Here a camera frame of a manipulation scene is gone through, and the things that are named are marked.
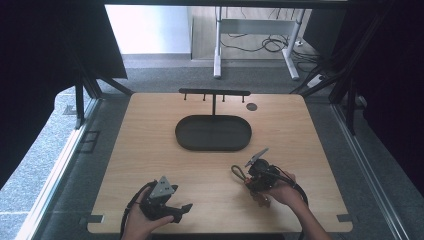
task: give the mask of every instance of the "black oval tray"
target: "black oval tray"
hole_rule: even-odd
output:
[[[249,144],[252,128],[237,116],[191,115],[178,122],[175,135],[188,150],[238,151]]]

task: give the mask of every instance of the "wooden table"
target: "wooden table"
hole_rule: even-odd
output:
[[[257,105],[256,111],[246,108]],[[299,232],[296,216],[276,201],[259,207],[248,189],[231,172],[253,154],[269,147],[262,158],[292,172],[305,190],[310,208],[329,232],[352,230],[352,222],[339,222],[348,214],[308,109],[299,95],[252,94],[217,99],[216,114],[236,115],[252,127],[250,144],[237,152],[193,152],[178,145],[175,126],[183,117],[211,114],[212,97],[173,93],[137,93],[131,97],[107,167],[93,215],[92,233],[119,232],[123,210],[147,182],[165,175],[178,191],[167,205],[193,203],[179,224],[155,233],[275,233]]]

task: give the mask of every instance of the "desk leg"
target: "desk leg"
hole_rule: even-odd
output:
[[[283,49],[283,56],[286,60],[287,67],[289,68],[290,75],[293,80],[299,80],[299,74],[297,73],[296,67],[293,64],[293,60],[290,55],[293,51],[294,43],[296,42],[297,35],[299,34],[300,26],[302,26],[303,15],[305,14],[305,9],[300,9],[297,14],[296,23],[294,25],[292,34],[290,36],[289,45],[287,49]]]
[[[221,78],[221,12],[222,7],[218,7],[218,12],[216,14],[216,46],[215,46],[215,56],[213,61],[213,77]]]

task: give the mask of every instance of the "black curtain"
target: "black curtain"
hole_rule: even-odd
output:
[[[365,119],[422,195],[423,6],[420,1],[395,1],[354,73],[368,103]]]
[[[53,112],[56,95],[75,85],[79,66],[94,82],[98,75],[127,76],[103,5],[1,1],[0,57],[3,187]]]

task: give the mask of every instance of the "hand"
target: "hand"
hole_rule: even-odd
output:
[[[282,176],[289,176],[296,181],[296,176],[284,171]],[[300,193],[290,184],[278,180],[274,187],[263,193],[271,195],[278,202],[289,206],[299,219],[300,225],[305,232],[306,238],[310,240],[330,240],[331,236],[324,230],[318,220],[315,218],[309,207],[303,201]]]
[[[146,194],[149,188],[150,187],[147,187],[143,192],[141,192],[136,203],[131,207],[125,224],[122,240],[144,240],[153,230],[174,220],[173,216],[166,216],[161,219],[151,221],[144,216],[138,204],[141,202],[141,199],[143,199],[144,194]]]
[[[293,181],[296,181],[296,176],[292,173],[284,171],[284,173],[280,173],[280,175],[284,177],[289,176]],[[300,193],[290,184],[282,180],[277,180],[274,187],[267,191],[263,191],[262,193],[272,196],[278,202],[289,207],[293,207],[298,203],[303,203],[303,199]]]

